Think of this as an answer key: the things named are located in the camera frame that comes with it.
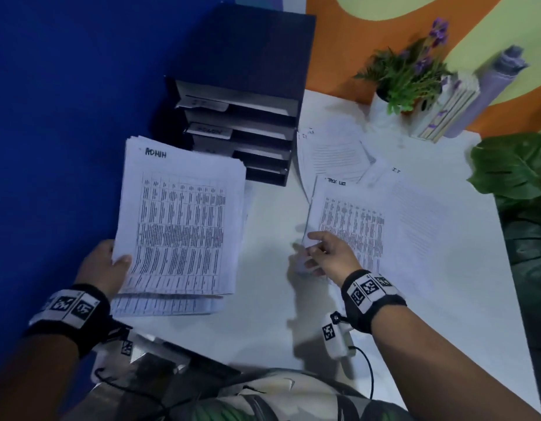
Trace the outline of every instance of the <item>purple bottle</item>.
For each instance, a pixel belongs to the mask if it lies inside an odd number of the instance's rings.
[[[516,79],[519,71],[529,66],[522,59],[523,48],[513,45],[500,53],[497,60],[479,77],[481,94],[446,130],[444,136],[453,139],[473,122],[490,103]]]

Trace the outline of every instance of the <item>hand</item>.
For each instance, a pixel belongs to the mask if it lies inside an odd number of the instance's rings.
[[[123,255],[116,263],[111,262],[114,240],[101,241],[79,267],[75,283],[95,286],[111,301],[122,287],[126,272],[132,264],[131,255]]]
[[[313,275],[327,275],[334,283],[342,287],[348,275],[362,268],[351,247],[332,233],[309,232],[307,237],[321,241],[306,249],[311,260],[305,262],[305,267],[312,269],[319,266],[312,272]]]

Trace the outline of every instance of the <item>black wristband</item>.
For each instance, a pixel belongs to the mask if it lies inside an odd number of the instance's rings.
[[[93,285],[78,283],[52,294],[29,321],[23,337],[64,335],[77,345],[81,359],[108,337],[113,323],[106,296]]]
[[[365,269],[348,275],[340,293],[350,325],[368,334],[371,334],[372,319],[383,306],[407,305],[400,291],[391,282]]]

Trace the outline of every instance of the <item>yellow wall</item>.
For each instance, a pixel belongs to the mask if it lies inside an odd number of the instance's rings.
[[[307,0],[317,28],[307,88],[369,103],[370,83],[352,75],[375,49],[401,50],[449,20],[450,69],[476,70],[517,44],[531,66],[469,127],[482,136],[541,129],[541,0]]]

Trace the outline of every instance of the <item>forearm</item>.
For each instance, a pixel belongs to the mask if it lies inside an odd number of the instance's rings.
[[[541,421],[541,415],[405,306],[385,306],[372,335],[409,412],[425,421]]]
[[[61,335],[35,335],[0,371],[0,421],[58,418],[78,363],[78,348]]]

